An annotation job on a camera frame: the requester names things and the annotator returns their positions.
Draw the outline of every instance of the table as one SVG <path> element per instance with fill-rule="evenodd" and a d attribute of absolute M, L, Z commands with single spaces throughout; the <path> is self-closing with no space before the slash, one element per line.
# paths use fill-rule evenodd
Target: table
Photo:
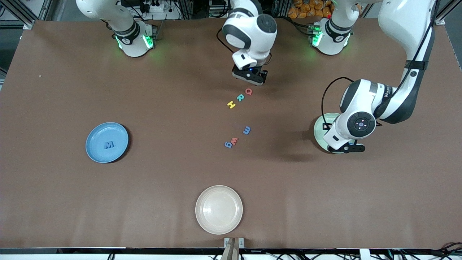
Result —
<path fill-rule="evenodd" d="M 314 143 L 327 84 L 340 76 L 398 85 L 404 50 L 359 19 L 325 56 L 278 20 L 262 87 L 231 75 L 215 38 L 224 19 L 166 21 L 155 50 L 125 56 L 99 22 L 37 21 L 0 92 L 1 247 L 439 248 L 462 240 L 462 74 L 444 27 L 413 116 L 384 124 L 364 153 Z M 338 112 L 347 81 L 325 100 Z M 226 105 L 246 88 L 252 96 Z M 85 153 L 103 122 L 130 131 L 127 155 Z M 246 126 L 251 133 L 242 133 Z M 231 149 L 224 142 L 238 138 Z M 240 225 L 211 235 L 195 202 L 212 185 L 241 196 Z"/>

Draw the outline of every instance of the cream plate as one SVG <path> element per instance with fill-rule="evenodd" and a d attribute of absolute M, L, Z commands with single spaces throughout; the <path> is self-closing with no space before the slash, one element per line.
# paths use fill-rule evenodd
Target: cream plate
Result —
<path fill-rule="evenodd" d="M 233 231 L 241 222 L 242 200 L 230 187 L 216 185 L 202 192 L 196 202 L 199 225 L 214 235 Z"/>

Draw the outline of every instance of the light green plate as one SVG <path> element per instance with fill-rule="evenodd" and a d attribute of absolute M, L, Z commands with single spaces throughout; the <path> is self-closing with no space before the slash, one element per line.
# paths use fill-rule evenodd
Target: light green plate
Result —
<path fill-rule="evenodd" d="M 326 118 L 326 123 L 328 124 L 332 124 L 334 122 L 334 120 L 339 116 L 340 114 L 339 113 L 327 113 L 327 114 L 324 114 L 324 117 Z M 314 127 L 314 134 L 315 134 L 315 139 L 316 139 L 316 142 L 326 151 L 329 151 L 327 149 L 328 147 L 328 144 L 326 141 L 324 141 L 323 137 L 324 135 L 327 133 L 326 130 L 323 130 L 322 129 L 322 124 L 324 123 L 324 120 L 322 119 L 322 116 L 320 116 L 317 120 L 316 120 L 316 123 L 315 123 L 315 127 Z"/>

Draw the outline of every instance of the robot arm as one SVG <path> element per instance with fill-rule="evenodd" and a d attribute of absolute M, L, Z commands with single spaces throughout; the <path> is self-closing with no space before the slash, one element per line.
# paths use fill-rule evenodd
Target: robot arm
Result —
<path fill-rule="evenodd" d="M 342 114 L 323 138 L 333 150 L 345 152 L 342 149 L 348 150 L 350 140 L 369 136 L 376 118 L 396 124 L 411 116 L 433 46 L 430 22 L 434 2 L 389 0 L 382 5 L 379 25 L 407 55 L 401 84 L 390 87 L 363 79 L 351 83 L 340 102 Z"/>
<path fill-rule="evenodd" d="M 334 0 L 335 10 L 332 17 L 314 23 L 318 30 L 312 31 L 317 36 L 312 38 L 311 44 L 327 55 L 340 53 L 347 45 L 351 29 L 359 17 L 356 3 L 372 4 L 380 1 L 382 0 Z"/>
<path fill-rule="evenodd" d="M 115 33 L 119 48 L 130 57 L 139 57 L 154 46 L 153 26 L 135 21 L 117 0 L 76 0 L 77 7 L 86 16 L 109 24 Z"/>
<path fill-rule="evenodd" d="M 233 75 L 255 85 L 264 83 L 266 73 L 260 72 L 277 34 L 276 21 L 262 14 L 256 0 L 232 0 L 233 9 L 222 31 L 229 44 L 239 48 L 232 55 Z"/>

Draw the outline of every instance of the blue plate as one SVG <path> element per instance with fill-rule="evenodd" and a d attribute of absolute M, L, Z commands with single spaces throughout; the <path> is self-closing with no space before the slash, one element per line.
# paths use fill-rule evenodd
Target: blue plate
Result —
<path fill-rule="evenodd" d="M 118 123 L 108 122 L 95 127 L 87 137 L 88 156 L 99 163 L 117 160 L 128 146 L 128 132 Z"/>

